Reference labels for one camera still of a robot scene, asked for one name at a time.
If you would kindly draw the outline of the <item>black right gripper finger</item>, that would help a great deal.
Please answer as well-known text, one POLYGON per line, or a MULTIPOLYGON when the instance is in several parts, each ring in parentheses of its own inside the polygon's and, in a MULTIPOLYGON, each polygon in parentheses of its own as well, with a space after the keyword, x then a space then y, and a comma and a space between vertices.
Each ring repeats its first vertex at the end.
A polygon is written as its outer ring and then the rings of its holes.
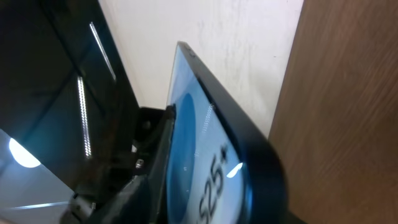
POLYGON ((111 168, 105 202, 90 223, 168 223, 166 173, 176 117, 175 106, 164 110, 140 108, 132 148, 118 154, 121 164, 111 168))

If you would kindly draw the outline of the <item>blue Galaxy smartphone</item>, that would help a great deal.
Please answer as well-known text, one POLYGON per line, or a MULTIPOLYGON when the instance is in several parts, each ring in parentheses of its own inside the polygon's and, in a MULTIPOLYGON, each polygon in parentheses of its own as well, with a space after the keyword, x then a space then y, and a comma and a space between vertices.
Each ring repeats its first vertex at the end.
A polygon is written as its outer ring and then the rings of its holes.
POLYGON ((282 223, 287 187, 277 153, 186 42, 175 49, 167 103, 175 110, 169 223, 282 223))

